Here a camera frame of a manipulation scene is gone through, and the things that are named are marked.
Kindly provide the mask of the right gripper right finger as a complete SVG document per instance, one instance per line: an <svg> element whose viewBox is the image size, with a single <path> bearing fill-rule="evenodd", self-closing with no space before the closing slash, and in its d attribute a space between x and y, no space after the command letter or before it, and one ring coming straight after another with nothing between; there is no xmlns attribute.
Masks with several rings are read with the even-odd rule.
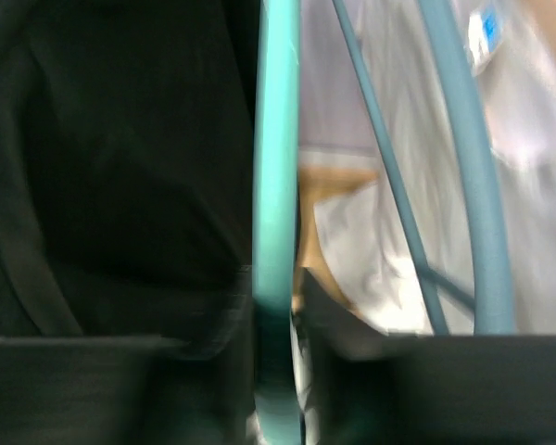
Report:
<svg viewBox="0 0 556 445"><path fill-rule="evenodd" d="M335 301L310 269L302 274L303 315L320 337L347 360L383 356L385 337Z"/></svg>

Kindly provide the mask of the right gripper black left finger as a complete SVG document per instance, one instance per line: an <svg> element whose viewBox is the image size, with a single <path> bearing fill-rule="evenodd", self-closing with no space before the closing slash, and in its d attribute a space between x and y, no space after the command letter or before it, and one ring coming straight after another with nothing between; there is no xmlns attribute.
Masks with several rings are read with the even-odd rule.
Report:
<svg viewBox="0 0 556 445"><path fill-rule="evenodd" d="M184 347L188 361L219 355L246 324L252 302L252 266L242 267L229 288L211 296L211 305L195 318L196 336Z"/></svg>

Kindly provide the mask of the grey-blue plastic hanger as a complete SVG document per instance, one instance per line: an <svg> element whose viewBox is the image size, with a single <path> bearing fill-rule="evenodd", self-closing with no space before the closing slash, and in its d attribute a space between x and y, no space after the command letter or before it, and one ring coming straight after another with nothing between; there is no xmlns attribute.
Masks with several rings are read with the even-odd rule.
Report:
<svg viewBox="0 0 556 445"><path fill-rule="evenodd" d="M336 1L334 8L379 145L434 333L446 335L449 332L436 291L443 287L453 298L473 311L475 334L515 334L511 265L499 185L481 101L450 4L446 1L422 1L419 8L435 59L459 164L473 258L472 295L463 292L428 264L394 149L346 6Z"/></svg>

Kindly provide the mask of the teal plastic hanger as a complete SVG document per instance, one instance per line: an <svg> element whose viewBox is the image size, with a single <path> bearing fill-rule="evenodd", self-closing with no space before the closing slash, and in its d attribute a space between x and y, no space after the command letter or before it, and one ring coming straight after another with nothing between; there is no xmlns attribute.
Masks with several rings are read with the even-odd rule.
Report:
<svg viewBox="0 0 556 445"><path fill-rule="evenodd" d="M255 130L252 293L264 438L300 443L290 317L296 249L300 3L261 4Z"/></svg>

